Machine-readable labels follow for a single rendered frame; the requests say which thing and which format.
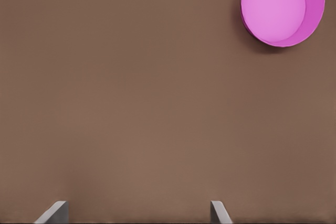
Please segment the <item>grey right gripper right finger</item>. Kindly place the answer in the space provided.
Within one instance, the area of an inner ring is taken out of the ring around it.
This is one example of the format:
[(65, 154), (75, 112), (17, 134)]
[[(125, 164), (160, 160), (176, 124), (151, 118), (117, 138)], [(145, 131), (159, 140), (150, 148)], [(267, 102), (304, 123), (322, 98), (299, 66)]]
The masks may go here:
[(232, 223), (232, 220), (221, 201), (211, 200), (210, 223)]

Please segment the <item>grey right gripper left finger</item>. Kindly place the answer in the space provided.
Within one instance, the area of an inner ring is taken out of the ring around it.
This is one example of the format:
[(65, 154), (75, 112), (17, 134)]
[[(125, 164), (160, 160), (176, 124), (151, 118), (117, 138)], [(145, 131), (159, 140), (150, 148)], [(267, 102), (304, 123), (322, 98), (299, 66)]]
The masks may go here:
[(68, 201), (57, 201), (34, 223), (69, 223)]

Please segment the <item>pink round cup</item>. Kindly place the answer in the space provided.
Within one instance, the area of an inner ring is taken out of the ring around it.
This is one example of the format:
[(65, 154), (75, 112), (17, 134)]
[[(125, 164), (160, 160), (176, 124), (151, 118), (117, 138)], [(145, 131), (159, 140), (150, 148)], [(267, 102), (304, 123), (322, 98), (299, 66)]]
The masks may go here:
[(240, 0), (246, 29), (274, 47), (291, 47), (317, 29), (325, 0)]

